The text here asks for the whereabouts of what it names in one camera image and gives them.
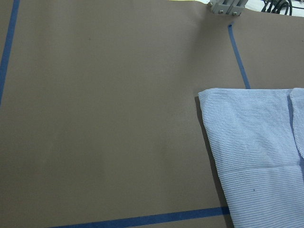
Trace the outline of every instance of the blue painter's tape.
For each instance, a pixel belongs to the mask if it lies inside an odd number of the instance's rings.
[[[234,50],[234,54],[236,55],[236,58],[237,58],[237,64],[238,64],[239,70],[241,71],[243,81],[244,81],[244,84],[245,84],[245,88],[250,89],[250,84],[249,84],[249,81],[248,81],[248,78],[247,78],[247,74],[246,74],[246,71],[244,69],[241,56],[238,52],[238,49],[237,49],[238,47],[237,47],[236,41],[234,39],[232,25],[233,25],[233,22],[230,25],[228,25],[228,32],[229,32],[231,44],[232,44],[232,47],[233,47],[233,50]]]
[[[169,214],[149,215],[136,218],[125,218],[103,222],[92,222],[78,225],[61,226],[57,228],[126,228],[228,214],[230,214],[228,207],[209,208],[174,212]]]
[[[8,28],[8,32],[6,34],[5,45],[4,45],[2,59],[1,59],[1,63],[0,63],[0,105],[1,105],[2,95],[3,95],[6,72],[7,72],[8,65],[9,65],[11,45],[13,43],[13,38],[14,38],[15,26],[16,26],[18,9],[19,9],[19,2],[20,2],[19,0],[14,0],[14,2],[13,2],[13,8],[12,8],[10,20],[9,20],[9,22],[10,22],[9,28]]]

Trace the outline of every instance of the metal bracket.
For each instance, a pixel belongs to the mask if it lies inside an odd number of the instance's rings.
[[[213,13],[239,16],[248,0],[210,0],[208,6]]]

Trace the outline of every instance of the folded shirt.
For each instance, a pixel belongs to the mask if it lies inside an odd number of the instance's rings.
[[[235,228],[304,227],[304,89],[199,93]]]

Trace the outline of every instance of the black cable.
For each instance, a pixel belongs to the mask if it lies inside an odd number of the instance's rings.
[[[278,10],[276,11],[276,13],[279,14],[279,13],[281,12],[281,9],[282,9],[283,7],[285,7],[285,5],[286,5],[285,15],[287,15],[288,8],[289,8],[288,2],[284,2],[284,3],[278,8]]]
[[[271,4],[270,4],[270,6],[268,7],[267,13],[270,13],[270,12],[271,12],[271,8],[272,8],[273,5],[274,5],[274,0],[271,0]]]
[[[265,6],[262,8],[262,11],[261,12],[265,12],[266,11],[266,8],[267,8],[267,5],[269,4],[270,0],[267,0]]]
[[[289,15],[292,16],[293,14],[293,4],[291,3],[291,0],[288,0],[289,3]]]
[[[277,2],[277,4],[275,5],[274,9],[271,11],[272,13],[276,12],[275,10],[278,9],[278,6],[281,3],[281,1],[283,1],[283,0],[280,0],[280,1]]]

